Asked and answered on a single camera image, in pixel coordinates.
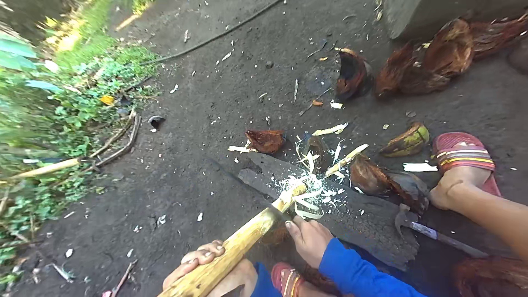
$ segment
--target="coconut shell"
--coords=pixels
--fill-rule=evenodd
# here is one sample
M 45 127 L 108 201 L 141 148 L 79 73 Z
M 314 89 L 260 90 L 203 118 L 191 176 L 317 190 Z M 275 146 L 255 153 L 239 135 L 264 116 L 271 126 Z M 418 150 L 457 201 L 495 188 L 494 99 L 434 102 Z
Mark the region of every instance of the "coconut shell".
M 429 207 L 429 189 L 416 175 L 409 172 L 387 173 L 392 190 L 403 198 L 412 211 L 423 214 Z
M 284 144 L 284 131 L 268 130 L 268 131 L 254 131 L 247 130 L 246 137 L 251 144 L 250 149 L 255 149 L 261 153 L 274 153 L 280 149 Z
M 421 152 L 429 142 L 429 131 L 420 122 L 413 122 L 411 127 L 380 150 L 386 157 L 410 156 Z
M 336 101 L 362 95 L 372 87 L 370 65 L 351 49 L 340 49 L 341 69 L 336 82 Z
M 383 196 L 391 186 L 385 173 L 364 154 L 357 155 L 352 161 L 350 181 L 369 196 Z

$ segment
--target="leg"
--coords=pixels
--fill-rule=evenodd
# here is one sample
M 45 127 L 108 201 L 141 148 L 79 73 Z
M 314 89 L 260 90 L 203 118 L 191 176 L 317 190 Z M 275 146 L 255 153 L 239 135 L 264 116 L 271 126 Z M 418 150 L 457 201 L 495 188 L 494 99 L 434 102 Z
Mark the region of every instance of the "leg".
M 247 259 L 242 259 L 235 268 L 226 276 L 208 297 L 221 297 L 233 291 L 239 286 L 244 286 L 240 292 L 240 297 L 249 297 L 257 284 L 258 274 L 253 264 Z

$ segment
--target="blue shirt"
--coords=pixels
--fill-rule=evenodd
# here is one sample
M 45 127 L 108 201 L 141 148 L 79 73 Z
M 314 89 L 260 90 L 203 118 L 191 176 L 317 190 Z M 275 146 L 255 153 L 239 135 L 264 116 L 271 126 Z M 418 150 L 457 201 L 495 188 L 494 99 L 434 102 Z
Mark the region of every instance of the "blue shirt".
M 319 271 L 337 285 L 342 294 L 356 297 L 425 297 L 408 284 L 378 271 L 361 259 L 353 249 L 346 249 L 337 238 L 326 247 Z

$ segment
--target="hand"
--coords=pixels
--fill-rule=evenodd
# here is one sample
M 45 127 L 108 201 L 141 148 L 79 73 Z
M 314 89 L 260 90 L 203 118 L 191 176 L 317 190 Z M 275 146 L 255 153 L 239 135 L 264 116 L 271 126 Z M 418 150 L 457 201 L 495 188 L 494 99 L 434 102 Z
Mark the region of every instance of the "hand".
M 195 270 L 198 265 L 211 263 L 216 257 L 221 256 L 225 252 L 222 244 L 221 240 L 213 240 L 210 244 L 202 245 L 198 250 L 183 256 L 181 265 L 163 281 L 163 290 L 165 291 L 172 283 Z
M 317 221 L 305 221 L 295 216 L 294 221 L 287 221 L 286 228 L 295 241 L 299 255 L 313 268 L 319 264 L 325 254 L 326 246 L 334 236 L 325 226 Z

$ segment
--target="sandal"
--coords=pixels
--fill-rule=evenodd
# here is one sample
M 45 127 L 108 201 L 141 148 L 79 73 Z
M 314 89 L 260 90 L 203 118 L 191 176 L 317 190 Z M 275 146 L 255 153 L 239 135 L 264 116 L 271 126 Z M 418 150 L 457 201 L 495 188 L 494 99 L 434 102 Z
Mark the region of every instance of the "sandal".
M 282 283 L 282 276 L 280 272 L 283 270 L 289 270 L 286 283 Z M 289 264 L 279 262 L 273 266 L 271 270 L 271 282 L 273 286 L 283 295 L 283 297 L 297 297 L 299 296 L 299 288 L 304 283 L 304 278 Z
M 466 143 L 467 146 L 463 149 L 454 148 L 459 143 Z M 444 133 L 435 138 L 432 150 L 438 161 L 438 169 L 442 173 L 457 166 L 491 170 L 492 173 L 484 182 L 482 190 L 495 196 L 502 196 L 493 176 L 495 163 L 478 138 L 463 132 Z

